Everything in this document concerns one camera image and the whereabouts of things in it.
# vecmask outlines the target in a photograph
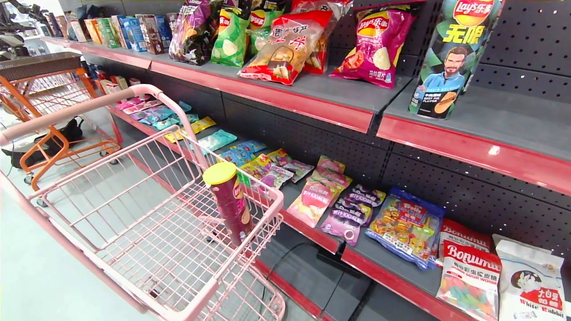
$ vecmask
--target shopping cart handle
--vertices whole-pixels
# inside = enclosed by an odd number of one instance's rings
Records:
[[[95,99],[90,99],[88,101],[79,103],[75,106],[63,108],[53,113],[43,115],[38,118],[34,118],[27,122],[23,122],[16,126],[11,126],[10,128],[0,132],[0,147],[8,145],[14,139],[17,139],[24,135],[33,133],[38,130],[43,130],[47,126],[55,125],[57,123],[69,120],[70,118],[73,118],[77,115],[84,114],[88,111],[104,107],[107,105],[111,105],[122,99],[127,99],[142,94],[156,94],[160,92],[160,90],[154,87],[153,89],[156,89],[156,91],[151,90],[153,92],[149,93],[149,89],[152,87],[153,86],[149,85],[131,86],[117,93],[112,93],[109,95],[97,97]]]

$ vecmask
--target pink shopping cart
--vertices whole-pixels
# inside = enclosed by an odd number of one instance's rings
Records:
[[[140,312],[151,311],[169,321],[282,319],[282,295],[252,264],[283,221],[283,194],[239,170],[255,224],[241,245],[233,246],[202,178],[205,169],[224,160],[198,145],[183,110],[156,87],[136,85],[32,119],[2,131],[0,146],[143,94],[153,95],[179,115],[188,136],[176,144],[188,151],[186,157],[159,143],[178,129],[171,126],[28,197],[3,174],[1,186]],[[47,208],[34,207],[34,198]]]

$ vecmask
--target orange shopping cart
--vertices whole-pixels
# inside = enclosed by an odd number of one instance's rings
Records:
[[[152,94],[179,115],[188,135],[175,144],[189,151],[190,159],[159,142],[179,129],[175,125],[28,197],[3,174],[1,186],[141,312],[168,321],[281,320],[284,298],[253,264],[280,228],[283,194],[236,168],[231,195],[244,200],[242,212],[249,215],[237,217],[251,228],[237,242],[237,234],[227,227],[222,188],[207,183],[213,176],[206,177],[213,168],[235,166],[201,147],[183,110],[156,87],[136,85],[23,122],[0,133],[0,146],[75,114],[143,94]],[[36,197],[46,209],[32,205]]]
[[[80,57],[79,54],[65,52],[1,62],[0,101],[4,109],[20,121],[27,122],[96,98]],[[34,191],[39,190],[38,181],[53,165],[75,162],[82,167],[85,164],[78,162],[81,158],[97,153],[105,156],[120,149],[116,140],[101,137],[70,141],[55,124],[46,126],[44,130],[46,135],[20,159],[20,166],[27,175],[24,182]],[[55,151],[51,154],[45,150],[45,146],[50,145]],[[44,160],[28,165],[28,159],[36,152],[42,153]]]

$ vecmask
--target shopping cart wheel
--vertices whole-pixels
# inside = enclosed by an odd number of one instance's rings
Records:
[[[24,183],[32,185],[32,179],[34,179],[34,174],[27,174],[26,177],[24,177]]]
[[[109,153],[106,152],[106,151],[100,151],[100,152],[99,152],[99,156],[101,156],[101,157],[105,157],[105,156],[107,156],[107,155],[109,155]],[[119,164],[119,161],[118,161],[117,159],[113,159],[113,160],[110,160],[110,161],[109,161],[109,164],[111,164],[111,165],[117,165],[117,164]]]
[[[47,207],[46,202],[44,202],[43,199],[41,199],[41,198],[36,199],[36,204],[40,205],[41,207]]]

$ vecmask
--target pringles can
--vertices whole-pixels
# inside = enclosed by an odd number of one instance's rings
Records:
[[[408,110],[447,119],[476,70],[502,0],[444,0]]]
[[[236,165],[223,162],[210,166],[202,175],[216,198],[218,211],[234,246],[242,244],[254,228],[237,173]]]

